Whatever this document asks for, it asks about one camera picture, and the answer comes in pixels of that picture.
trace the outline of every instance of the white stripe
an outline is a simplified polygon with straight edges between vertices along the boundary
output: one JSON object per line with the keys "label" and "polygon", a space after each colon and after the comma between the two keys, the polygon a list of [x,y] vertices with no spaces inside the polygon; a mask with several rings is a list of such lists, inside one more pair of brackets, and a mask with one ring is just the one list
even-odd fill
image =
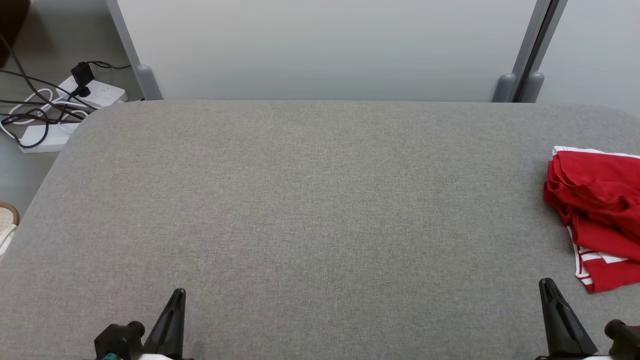
{"label": "white stripe", "polygon": [[619,263],[620,261],[628,260],[627,258],[621,258],[619,256],[613,256],[613,255],[605,254],[603,252],[599,252],[599,254],[600,256],[602,256],[602,259],[607,264]]}
{"label": "white stripe", "polygon": [[584,265],[582,266],[582,272],[580,272],[580,262],[582,262],[582,260],[580,260],[580,254],[578,254],[578,247],[575,246],[575,244],[573,244],[573,252],[575,253],[575,276],[580,279],[581,277],[585,277],[585,276],[589,276],[589,272],[587,271],[587,268],[584,267]]}
{"label": "white stripe", "polygon": [[577,147],[569,147],[569,146],[554,146],[553,155],[557,155],[559,151],[590,152],[591,154],[626,156],[628,158],[640,159],[640,156],[638,155],[623,154],[622,152],[604,152],[596,149],[578,149]]}
{"label": "white stripe", "polygon": [[582,258],[582,262],[589,261],[589,260],[602,259],[602,256],[600,256],[600,254],[598,254],[597,252],[592,252],[586,255],[580,255],[580,257]]}

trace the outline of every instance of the red cloth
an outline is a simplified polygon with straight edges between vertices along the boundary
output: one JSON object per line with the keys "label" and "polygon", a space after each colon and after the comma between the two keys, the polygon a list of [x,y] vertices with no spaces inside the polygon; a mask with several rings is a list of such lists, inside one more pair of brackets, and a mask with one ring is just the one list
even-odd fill
{"label": "red cloth", "polygon": [[543,196],[573,231],[587,290],[640,282],[639,157],[555,147]]}

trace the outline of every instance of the floor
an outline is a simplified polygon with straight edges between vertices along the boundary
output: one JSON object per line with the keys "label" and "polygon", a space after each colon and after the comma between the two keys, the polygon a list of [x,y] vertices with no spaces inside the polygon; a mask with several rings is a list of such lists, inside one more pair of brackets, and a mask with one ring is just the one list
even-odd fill
{"label": "floor", "polygon": [[[69,77],[79,61],[129,64],[104,1],[34,0],[13,49],[29,76],[54,84]],[[4,69],[17,72],[11,59]],[[96,80],[124,88],[132,101],[141,98],[131,69],[92,69]],[[23,101],[29,95],[31,90],[22,78],[0,74],[0,99]],[[0,112],[12,107],[0,104]],[[13,126],[11,131],[21,136],[24,129]],[[0,201],[24,214],[57,156],[57,152],[23,154],[9,136],[0,133]]]}

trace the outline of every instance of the gray fabric surface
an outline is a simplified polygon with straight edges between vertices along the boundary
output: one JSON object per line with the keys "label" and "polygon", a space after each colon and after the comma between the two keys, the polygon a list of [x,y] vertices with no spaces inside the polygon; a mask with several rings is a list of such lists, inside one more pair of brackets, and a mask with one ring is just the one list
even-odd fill
{"label": "gray fabric surface", "polygon": [[533,359],[553,277],[601,351],[640,286],[588,295],[542,200],[553,145],[640,154],[589,106],[138,102],[56,160],[0,261],[2,359],[81,359],[187,290],[202,359]]}

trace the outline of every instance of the power strip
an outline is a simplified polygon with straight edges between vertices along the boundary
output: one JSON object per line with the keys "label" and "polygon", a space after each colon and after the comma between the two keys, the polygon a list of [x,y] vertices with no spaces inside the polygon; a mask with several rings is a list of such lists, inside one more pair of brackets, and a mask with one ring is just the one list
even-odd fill
{"label": "power strip", "polygon": [[[64,124],[63,128],[59,125],[49,125],[49,132],[44,141],[30,149],[20,148],[25,154],[32,152],[53,152],[62,151],[62,148],[69,140],[71,133],[78,127],[79,124]],[[20,143],[23,145],[31,145],[37,143],[44,135],[44,129],[46,125],[31,125],[27,127],[27,131],[24,132],[24,136],[20,139]]]}
{"label": "power strip", "polygon": [[[124,89],[118,88],[113,85],[101,83],[100,81],[92,80],[86,86],[89,88],[90,94],[86,97],[80,97],[82,101],[95,108],[104,108],[113,104],[120,104],[129,100],[129,96]],[[60,84],[60,88],[73,92],[77,88],[76,80],[73,76],[69,76],[66,80]],[[68,97],[68,94],[58,89],[58,96]],[[24,153],[33,152],[54,152],[62,151],[62,148],[69,140],[71,133],[77,128],[78,124],[63,124],[49,125],[49,132],[45,140],[38,146],[34,146],[29,149],[20,148]],[[27,127],[24,132],[24,136],[20,139],[20,143],[24,145],[31,145],[37,143],[44,135],[45,125],[32,125]]]}
{"label": "power strip", "polygon": [[[62,84],[60,84],[60,87],[68,92],[72,92],[78,87],[78,84],[73,76],[69,76],[62,82]],[[78,98],[98,109],[113,104],[127,102],[129,100],[129,96],[124,89],[101,83],[100,81],[92,80],[86,87],[91,92],[89,96]],[[58,96],[67,97],[68,94],[58,89]]]}

